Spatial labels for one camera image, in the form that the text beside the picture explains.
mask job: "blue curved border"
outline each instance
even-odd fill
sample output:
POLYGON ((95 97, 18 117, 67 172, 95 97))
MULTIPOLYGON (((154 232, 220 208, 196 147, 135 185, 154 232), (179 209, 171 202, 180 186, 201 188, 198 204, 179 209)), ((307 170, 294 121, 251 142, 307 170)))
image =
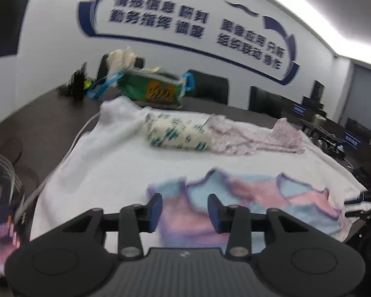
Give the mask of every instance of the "blue curved border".
POLYGON ((231 59, 227 59, 222 56, 218 56, 216 54, 212 54, 206 51, 202 51, 199 49, 187 47, 184 45, 178 45, 175 43, 170 43, 166 41, 160 41, 160 40, 154 40, 154 39, 147 39, 143 37, 133 37, 128 35, 115 35, 115 34, 106 34, 106 33, 97 33, 95 30, 95 12, 96 12, 96 6, 99 3, 100 0, 87 0, 87 1, 80 1, 78 4, 78 23, 81 27, 82 31, 89 37, 100 37, 100 38, 111 38, 111 39, 124 39, 124 40, 132 40, 132 41, 140 41, 140 42, 146 42, 146 43, 153 43, 155 45, 162 45, 166 47, 181 49, 197 54, 202 54, 207 57, 211 57, 214 59, 218 59, 221 61, 224 61, 226 63, 238 66, 240 68, 249 70, 251 72, 254 72, 258 75, 261 75, 265 78, 268 78, 274 82, 277 82, 281 85, 287 85, 289 84, 297 74, 297 71, 299 69, 299 65, 296 64, 295 57, 296 57, 296 41, 294 38, 294 35, 287 36, 286 31, 284 28, 275 20, 270 17, 263 17, 265 28, 266 29, 273 29, 285 39, 287 43, 287 47, 289 50, 290 55, 290 65, 287 69, 287 72, 282 80, 279 80, 277 78, 274 78, 270 75, 267 75, 259 70, 256 70, 252 67, 246 66, 244 64, 241 64, 239 62, 233 61, 231 59))
POLYGON ((243 4, 231 3, 229 1, 224 1, 224 2, 228 3, 230 6, 233 6, 234 8, 239 8, 239 9, 243 10, 244 12, 251 15, 252 17, 258 17, 259 16, 259 13, 251 11, 247 6, 244 6, 243 4))

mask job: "blue strap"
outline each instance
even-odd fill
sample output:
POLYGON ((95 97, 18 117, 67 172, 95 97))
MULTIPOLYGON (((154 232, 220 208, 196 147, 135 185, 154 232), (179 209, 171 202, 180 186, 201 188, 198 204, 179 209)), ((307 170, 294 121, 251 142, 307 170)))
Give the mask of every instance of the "blue strap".
POLYGON ((103 92, 105 92, 105 90, 114 82, 116 82, 118 79, 122 78, 123 77, 123 74, 120 74, 119 72, 116 72, 114 74, 111 74, 111 75, 107 75, 97 81, 95 81, 93 83, 93 85, 91 85, 91 87, 88 89, 88 91, 86 92, 86 96, 88 96, 89 98, 99 98, 103 92), (97 85, 99 85, 104 79, 107 79, 108 77, 113 77, 109 80, 107 80, 104 84, 101 85, 101 87, 99 88, 98 91, 96 91, 95 93, 92 91, 94 88, 96 88, 97 85))
POLYGON ((187 71, 181 75, 181 78, 187 78, 187 84, 185 86, 185 91, 191 91, 195 89, 195 79, 194 74, 187 71))

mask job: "pink lace garment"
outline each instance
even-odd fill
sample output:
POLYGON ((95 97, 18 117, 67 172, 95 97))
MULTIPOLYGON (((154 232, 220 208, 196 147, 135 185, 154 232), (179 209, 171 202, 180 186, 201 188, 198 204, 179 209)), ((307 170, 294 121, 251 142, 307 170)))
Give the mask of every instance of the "pink lace garment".
POLYGON ((302 134, 287 122, 279 119, 273 129, 255 125, 241 125, 225 116, 211 115, 205 123, 212 130, 212 150, 229 155, 251 155, 256 149, 303 153, 302 134))

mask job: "circular cover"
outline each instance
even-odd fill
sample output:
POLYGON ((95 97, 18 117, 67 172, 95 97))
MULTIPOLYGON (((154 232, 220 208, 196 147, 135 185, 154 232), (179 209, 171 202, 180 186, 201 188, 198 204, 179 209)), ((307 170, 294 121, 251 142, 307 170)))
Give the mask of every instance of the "circular cover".
POLYGON ((345 296, 361 282, 364 267, 351 247, 307 233, 292 233, 268 245, 257 261, 268 286, 293 297, 345 296))
POLYGON ((21 296, 83 296, 102 286, 113 269, 112 256, 90 237, 65 233, 40 239, 5 264, 6 279, 21 296))

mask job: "ribbed gray panel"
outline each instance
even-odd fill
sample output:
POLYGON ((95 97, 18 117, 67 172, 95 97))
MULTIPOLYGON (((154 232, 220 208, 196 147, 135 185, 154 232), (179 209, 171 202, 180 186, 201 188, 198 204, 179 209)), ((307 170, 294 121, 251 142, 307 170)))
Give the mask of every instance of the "ribbed gray panel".
POLYGON ((219 249, 151 249, 143 260, 119 266, 91 297, 278 297, 242 262, 219 249))

